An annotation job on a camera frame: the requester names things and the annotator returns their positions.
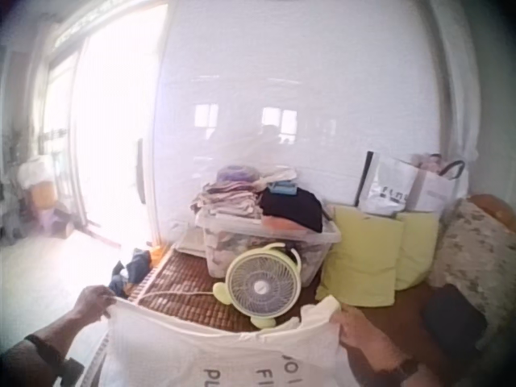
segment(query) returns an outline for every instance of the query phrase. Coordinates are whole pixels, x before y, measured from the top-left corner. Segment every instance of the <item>hand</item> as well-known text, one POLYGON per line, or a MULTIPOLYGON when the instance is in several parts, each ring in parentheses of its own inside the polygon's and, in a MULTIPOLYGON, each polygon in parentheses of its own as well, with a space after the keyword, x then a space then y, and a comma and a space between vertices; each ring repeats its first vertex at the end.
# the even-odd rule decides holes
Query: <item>hand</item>
POLYGON ((341 343, 359 348, 375 371, 395 369, 408 359, 385 333, 352 306, 342 305, 342 311, 333 314, 330 321, 340 325, 341 343))
POLYGON ((95 323, 102 315, 109 317, 106 309, 115 303, 114 293, 103 285, 88 286, 81 291, 70 312, 82 325, 95 323))
POLYGON ((342 311, 333 314, 330 321, 340 325, 340 341, 350 347, 364 350, 385 336, 360 310, 352 306, 343 304, 342 311))

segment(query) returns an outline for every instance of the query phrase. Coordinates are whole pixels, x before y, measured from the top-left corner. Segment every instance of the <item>tiled floor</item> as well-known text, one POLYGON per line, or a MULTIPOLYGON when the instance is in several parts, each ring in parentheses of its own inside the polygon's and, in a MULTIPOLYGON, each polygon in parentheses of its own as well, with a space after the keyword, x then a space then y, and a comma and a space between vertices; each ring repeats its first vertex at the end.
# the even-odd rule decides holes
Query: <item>tiled floor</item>
MULTIPOLYGON (((119 255, 79 231, 65 240, 31 236, 12 247, 0 243, 0 351, 66 313, 87 285, 109 284, 119 255)), ((87 365, 106 329, 106 321, 85 328, 69 355, 87 365)))

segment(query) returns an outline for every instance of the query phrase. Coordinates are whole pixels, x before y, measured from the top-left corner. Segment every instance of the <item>orange object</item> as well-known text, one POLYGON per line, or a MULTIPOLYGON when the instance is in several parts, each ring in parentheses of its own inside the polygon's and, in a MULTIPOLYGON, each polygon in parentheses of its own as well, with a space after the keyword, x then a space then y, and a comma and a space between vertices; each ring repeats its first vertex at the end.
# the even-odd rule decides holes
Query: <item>orange object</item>
POLYGON ((287 230, 287 231, 311 231, 303 227, 301 224, 295 223, 292 220, 285 218, 278 218, 276 216, 262 216, 261 224, 271 230, 287 230))
POLYGON ((151 248, 149 251, 151 253, 151 267, 157 268, 167 249, 166 247, 157 246, 155 248, 151 248))
POLYGON ((31 187, 31 198, 37 210, 50 210, 57 204, 56 186, 52 181, 42 181, 31 187))
POLYGON ((482 194, 471 196, 469 201, 510 230, 516 231, 516 216, 514 215, 514 211, 512 207, 503 200, 493 195, 482 194))

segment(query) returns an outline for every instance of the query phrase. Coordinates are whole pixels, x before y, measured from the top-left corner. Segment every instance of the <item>woven mat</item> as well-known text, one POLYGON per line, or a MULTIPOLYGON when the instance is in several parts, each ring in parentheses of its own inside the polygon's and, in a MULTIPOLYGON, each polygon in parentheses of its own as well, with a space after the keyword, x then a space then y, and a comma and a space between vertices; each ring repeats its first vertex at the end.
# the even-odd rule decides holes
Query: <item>woven mat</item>
MULTIPOLYGON (((208 274, 206 260, 188 254, 173 252, 158 273, 151 273, 147 278, 150 284, 142 283, 131 295, 131 300, 138 301, 141 293, 161 291, 210 292, 218 281, 208 274)), ((283 323, 293 316, 299 316, 299 309, 306 304, 315 303, 317 281, 302 290, 296 306, 277 319, 283 323)), ((241 314, 233 306, 218 302, 212 295, 158 294, 142 298, 139 304, 150 310, 175 316, 192 323, 225 331, 256 331, 249 317, 241 314)))

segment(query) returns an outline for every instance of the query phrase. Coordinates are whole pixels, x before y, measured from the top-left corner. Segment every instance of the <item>green cushion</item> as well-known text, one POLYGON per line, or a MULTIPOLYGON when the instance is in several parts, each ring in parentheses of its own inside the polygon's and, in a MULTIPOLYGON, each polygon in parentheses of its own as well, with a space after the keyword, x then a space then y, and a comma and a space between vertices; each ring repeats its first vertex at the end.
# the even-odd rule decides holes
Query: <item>green cushion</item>
POLYGON ((403 222, 336 206, 335 223, 342 240, 325 260, 316 298, 331 294, 354 306, 394 304, 403 222))
POLYGON ((396 263, 396 290, 403 290, 421 283, 430 273, 439 218, 436 214, 403 213, 396 219, 405 224, 396 263))

